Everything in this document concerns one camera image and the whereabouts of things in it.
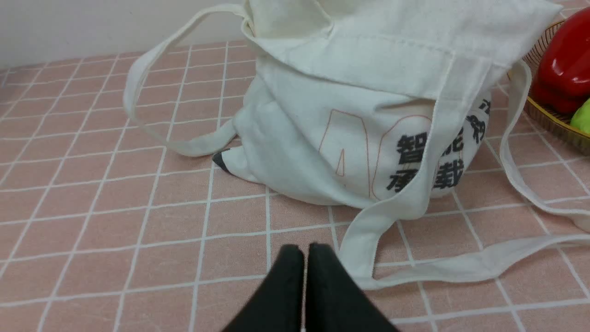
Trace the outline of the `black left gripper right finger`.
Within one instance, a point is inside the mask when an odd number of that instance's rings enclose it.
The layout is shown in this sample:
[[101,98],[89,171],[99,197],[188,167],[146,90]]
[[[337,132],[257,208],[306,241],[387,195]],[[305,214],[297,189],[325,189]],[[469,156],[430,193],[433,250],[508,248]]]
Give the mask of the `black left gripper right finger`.
[[345,271],[334,250],[308,247],[305,302],[307,332],[398,332]]

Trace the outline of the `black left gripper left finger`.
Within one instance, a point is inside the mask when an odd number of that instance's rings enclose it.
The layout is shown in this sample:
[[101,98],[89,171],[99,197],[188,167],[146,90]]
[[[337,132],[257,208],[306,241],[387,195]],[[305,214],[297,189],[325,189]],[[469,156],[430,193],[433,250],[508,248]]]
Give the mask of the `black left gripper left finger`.
[[295,244],[279,250],[270,271],[224,332],[299,332],[304,254]]

